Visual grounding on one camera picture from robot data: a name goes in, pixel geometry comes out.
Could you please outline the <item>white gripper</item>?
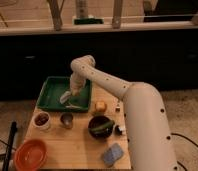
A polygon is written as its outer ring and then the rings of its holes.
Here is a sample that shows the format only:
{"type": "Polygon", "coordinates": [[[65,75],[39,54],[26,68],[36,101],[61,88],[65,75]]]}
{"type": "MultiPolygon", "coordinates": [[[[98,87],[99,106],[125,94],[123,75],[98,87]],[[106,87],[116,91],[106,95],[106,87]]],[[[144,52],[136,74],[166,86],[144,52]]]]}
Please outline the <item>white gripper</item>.
{"type": "MultiPolygon", "coordinates": [[[[77,96],[80,94],[81,90],[85,87],[86,79],[76,73],[73,73],[70,77],[70,91],[65,91],[60,99],[59,102],[64,104],[70,97],[71,93],[73,96],[77,96]]],[[[68,109],[81,109],[80,106],[75,105],[67,105],[65,108],[68,109]]]]}

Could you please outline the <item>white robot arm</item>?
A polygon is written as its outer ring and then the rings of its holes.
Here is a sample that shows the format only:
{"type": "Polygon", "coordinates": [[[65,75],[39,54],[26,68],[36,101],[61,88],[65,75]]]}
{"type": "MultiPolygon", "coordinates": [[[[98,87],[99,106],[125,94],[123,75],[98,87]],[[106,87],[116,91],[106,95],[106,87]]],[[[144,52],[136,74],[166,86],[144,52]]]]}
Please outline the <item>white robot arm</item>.
{"type": "Polygon", "coordinates": [[[123,102],[128,149],[134,171],[178,171],[165,105],[159,91],[145,82],[129,82],[95,68],[86,55],[73,59],[70,88],[60,96],[64,104],[76,96],[86,80],[123,102]]]}

